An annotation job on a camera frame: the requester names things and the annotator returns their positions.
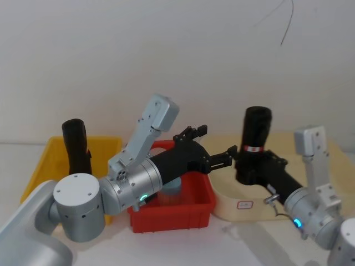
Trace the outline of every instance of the black wire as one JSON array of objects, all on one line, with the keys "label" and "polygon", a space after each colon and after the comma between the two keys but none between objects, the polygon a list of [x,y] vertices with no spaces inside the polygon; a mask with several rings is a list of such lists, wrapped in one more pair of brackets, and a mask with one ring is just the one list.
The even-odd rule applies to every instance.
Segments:
[{"label": "black wire", "polygon": [[293,0],[291,0],[291,3],[292,3],[292,12],[291,12],[291,16],[290,16],[290,21],[288,22],[288,26],[287,26],[287,29],[286,29],[286,31],[285,31],[285,35],[284,35],[284,36],[283,36],[283,38],[282,38],[282,41],[281,41],[280,46],[282,46],[283,41],[284,41],[284,40],[285,40],[285,38],[286,38],[286,35],[287,35],[287,32],[288,32],[288,29],[289,29],[289,27],[290,27],[290,25],[291,25],[291,20],[292,20],[292,17],[293,17],[293,9],[294,9]]},{"label": "black wire", "polygon": [[253,27],[258,26],[261,22],[263,22],[265,19],[267,19],[269,16],[271,16],[275,11],[279,9],[280,6],[285,2],[285,0],[282,0],[280,4],[278,4],[277,7],[275,7],[272,11],[270,11],[268,14],[266,14],[262,19],[260,19],[257,23],[253,25]]},{"label": "black wire", "polygon": [[277,210],[277,208],[276,208],[276,205],[272,206],[272,208],[275,210],[275,215],[276,215],[276,216],[285,216],[285,217],[287,217],[288,219],[290,219],[291,222],[293,222],[291,216],[289,216],[288,214],[279,213],[278,210]]}]

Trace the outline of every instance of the black cylinder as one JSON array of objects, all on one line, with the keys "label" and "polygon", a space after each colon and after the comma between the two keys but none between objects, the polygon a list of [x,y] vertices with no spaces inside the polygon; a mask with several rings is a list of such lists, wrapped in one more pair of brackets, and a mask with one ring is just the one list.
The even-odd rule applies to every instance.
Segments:
[{"label": "black cylinder", "polygon": [[285,200],[295,190],[302,186],[286,171],[285,167],[272,157],[260,160],[257,165],[259,185],[267,188],[272,194],[279,194],[279,202],[285,203]]},{"label": "black cylinder", "polygon": [[92,174],[87,133],[81,119],[71,119],[62,125],[65,148],[69,158],[69,174]]},{"label": "black cylinder", "polygon": [[253,106],[246,109],[241,152],[246,151],[248,147],[264,147],[270,132],[271,120],[272,114],[269,108]]}]

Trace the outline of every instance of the green led light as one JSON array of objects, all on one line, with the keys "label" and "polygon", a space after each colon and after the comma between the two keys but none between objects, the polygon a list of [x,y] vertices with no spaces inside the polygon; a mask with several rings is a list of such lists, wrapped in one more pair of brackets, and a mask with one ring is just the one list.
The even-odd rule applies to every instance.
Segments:
[{"label": "green led light", "polygon": [[143,196],[140,197],[140,201],[143,201],[143,200],[145,200],[146,198],[148,198],[148,195],[143,195]]},{"label": "green led light", "polygon": [[295,224],[295,226],[297,228],[301,228],[302,227],[302,223],[301,223],[300,219],[294,219],[293,222],[294,222],[294,224]]}]

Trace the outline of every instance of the robotic arm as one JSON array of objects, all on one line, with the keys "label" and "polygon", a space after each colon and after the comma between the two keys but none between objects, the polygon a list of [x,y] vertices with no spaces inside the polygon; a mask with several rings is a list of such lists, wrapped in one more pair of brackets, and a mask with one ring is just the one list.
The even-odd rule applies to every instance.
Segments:
[{"label": "robotic arm", "polygon": [[148,158],[154,140],[170,129],[178,112],[170,99],[154,95],[126,148],[109,160],[107,177],[74,173],[38,186],[0,229],[1,266],[71,265],[71,251],[50,236],[58,223],[72,241],[90,241],[103,231],[105,214],[131,206],[138,211],[165,183],[188,171],[209,173],[230,166],[236,146],[210,156],[193,140],[207,133],[206,125],[188,127],[174,137],[173,149]]},{"label": "robotic arm", "polygon": [[305,188],[286,172],[285,159],[264,151],[270,125],[270,109],[255,106],[246,110],[236,179],[244,185],[264,186],[272,194],[265,203],[274,208],[274,200],[283,204],[286,216],[301,232],[302,239],[311,237],[321,248],[331,250],[328,266],[353,265],[355,219],[344,221],[339,213],[341,200],[330,184],[324,127],[295,132],[296,151],[306,165]]}]

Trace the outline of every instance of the red plastic bin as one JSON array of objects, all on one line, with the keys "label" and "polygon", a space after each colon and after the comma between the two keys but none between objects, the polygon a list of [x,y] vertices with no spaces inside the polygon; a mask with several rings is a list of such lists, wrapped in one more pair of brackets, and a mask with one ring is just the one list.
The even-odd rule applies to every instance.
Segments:
[{"label": "red plastic bin", "polygon": [[[156,141],[152,149],[173,148],[173,140]],[[157,197],[139,212],[128,209],[130,224],[134,233],[157,232],[177,229],[203,228],[209,225],[210,213],[216,206],[207,175],[189,172],[181,176],[180,204],[161,206]]]}]

